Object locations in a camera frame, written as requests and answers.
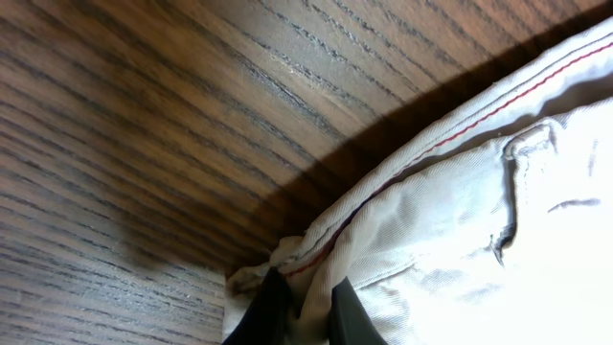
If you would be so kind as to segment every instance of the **wooden surface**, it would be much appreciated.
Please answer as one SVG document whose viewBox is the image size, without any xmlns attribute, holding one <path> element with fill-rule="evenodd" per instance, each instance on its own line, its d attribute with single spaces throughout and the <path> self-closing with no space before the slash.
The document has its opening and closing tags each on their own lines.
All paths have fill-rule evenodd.
<svg viewBox="0 0 613 345">
<path fill-rule="evenodd" d="M 265 260 L 603 0 L 0 0 L 0 343 L 212 344 Z"/>
</svg>

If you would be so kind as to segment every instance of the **black object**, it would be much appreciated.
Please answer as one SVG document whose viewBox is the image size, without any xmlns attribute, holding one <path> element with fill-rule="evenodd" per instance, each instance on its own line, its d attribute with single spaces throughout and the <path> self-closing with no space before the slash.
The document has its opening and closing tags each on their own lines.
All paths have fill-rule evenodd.
<svg viewBox="0 0 613 345">
<path fill-rule="evenodd" d="M 271 268 L 260 292 L 223 345 L 284 344 L 285 321 L 290 303 L 289 285 L 276 268 Z M 332 289 L 328 337 L 330 345 L 386 344 L 376 332 L 348 278 Z"/>
<path fill-rule="evenodd" d="M 332 289 L 328 337 L 330 345 L 386 344 L 362 307 L 348 278 Z"/>
<path fill-rule="evenodd" d="M 291 290 L 277 268 L 271 268 L 256 298 L 223 345 L 283 345 Z"/>
</svg>

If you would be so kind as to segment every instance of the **wrinkled fabric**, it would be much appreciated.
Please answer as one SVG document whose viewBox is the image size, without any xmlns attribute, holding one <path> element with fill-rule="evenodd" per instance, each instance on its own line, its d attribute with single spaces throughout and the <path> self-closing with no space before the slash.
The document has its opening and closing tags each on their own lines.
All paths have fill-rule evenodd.
<svg viewBox="0 0 613 345">
<path fill-rule="evenodd" d="M 326 343 L 349 277 L 390 344 L 613 343 L 613 19 L 431 125 L 270 261 L 228 280 L 223 332 L 270 266 L 288 343 Z"/>
</svg>

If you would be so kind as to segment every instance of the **dark wood panel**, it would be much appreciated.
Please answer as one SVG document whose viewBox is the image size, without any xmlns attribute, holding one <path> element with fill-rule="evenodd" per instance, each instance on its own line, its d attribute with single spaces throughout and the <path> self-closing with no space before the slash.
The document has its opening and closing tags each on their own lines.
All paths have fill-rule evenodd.
<svg viewBox="0 0 613 345">
<path fill-rule="evenodd" d="M 0 342 L 220 342 L 265 260 L 604 0 L 0 0 Z"/>
</svg>

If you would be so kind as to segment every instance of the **red stitching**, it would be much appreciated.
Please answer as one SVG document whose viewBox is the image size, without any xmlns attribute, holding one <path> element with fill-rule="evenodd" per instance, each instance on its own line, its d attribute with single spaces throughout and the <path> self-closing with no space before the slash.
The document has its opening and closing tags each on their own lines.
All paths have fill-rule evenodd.
<svg viewBox="0 0 613 345">
<path fill-rule="evenodd" d="M 471 128 L 475 128 L 477 125 L 479 125 L 480 123 L 482 123 L 483 121 L 487 120 L 488 118 L 494 116 L 496 113 L 498 113 L 500 110 L 506 108 L 507 106 L 511 105 L 512 103 L 514 103 L 515 101 L 521 99 L 522 97 L 525 97 L 526 95 L 528 95 L 529 93 L 535 91 L 535 89 L 537 89 L 538 87 L 542 86 L 543 84 L 545 84 L 548 80 L 550 80 L 551 78 L 555 77 L 556 75 L 560 74 L 562 71 L 564 71 L 565 69 L 567 69 L 568 67 L 572 66 L 573 64 L 585 59 L 585 58 L 589 58 L 597 53 L 602 52 L 603 50 L 606 50 L 608 48 L 613 47 L 613 42 L 602 46 L 601 48 L 592 51 L 588 54 L 585 54 L 583 56 L 577 57 L 571 61 L 569 61 L 567 64 L 561 66 L 560 68 L 558 68 L 557 70 L 555 70 L 554 73 L 552 73 L 551 75 L 545 77 L 543 80 L 539 81 L 538 83 L 536 83 L 533 87 L 529 88 L 528 90 L 522 92 L 521 94 L 513 97 L 512 99 L 508 100 L 506 103 L 500 105 L 499 107 L 495 108 L 493 111 L 491 111 L 490 113 L 488 113 L 486 116 L 480 118 L 479 120 L 475 121 L 474 123 L 470 124 L 469 126 L 467 126 L 466 128 L 460 130 L 459 132 L 453 134 L 452 136 L 440 141 L 439 143 L 435 144 L 432 148 L 425 150 L 424 152 L 422 152 L 419 156 L 417 156 L 416 158 L 414 158 L 413 160 L 411 160 L 411 162 L 409 162 L 409 164 L 407 164 L 406 166 L 404 166 L 400 171 L 402 172 L 404 169 L 408 168 L 409 166 L 411 166 L 411 164 L 413 164 L 415 161 L 419 160 L 420 158 L 422 158 L 426 153 L 431 152 L 433 149 L 441 147 L 442 145 L 454 140 L 455 138 L 459 137 L 460 135 L 466 133 L 469 129 Z M 338 238 L 338 236 L 341 234 L 342 230 L 344 229 L 344 227 L 340 227 L 338 230 L 336 230 L 336 232 L 334 233 L 334 235 L 332 235 L 332 238 L 328 241 L 328 243 L 326 243 L 326 245 L 324 246 L 324 249 L 322 250 L 321 253 L 319 253 L 310 263 L 296 269 L 290 272 L 285 273 L 285 277 L 286 278 L 290 278 L 291 276 L 298 274 L 300 272 L 303 272 L 305 270 L 307 270 L 308 268 L 316 265 L 319 260 L 326 256 L 326 254 L 328 254 L 329 250 L 333 247 L 334 243 L 336 242 L 336 239 Z"/>
</svg>

